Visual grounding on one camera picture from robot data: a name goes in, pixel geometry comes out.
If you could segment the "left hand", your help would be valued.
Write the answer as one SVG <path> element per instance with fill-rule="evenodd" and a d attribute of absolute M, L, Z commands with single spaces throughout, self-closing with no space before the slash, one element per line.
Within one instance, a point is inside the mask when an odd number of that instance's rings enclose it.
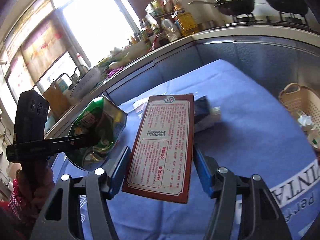
<path fill-rule="evenodd" d="M 33 175 L 25 170 L 17 170 L 16 179 L 20 196 L 23 199 L 21 216 L 24 220 L 36 220 L 46 200 L 55 186 L 52 169 L 47 162 L 35 162 L 31 165 Z"/>

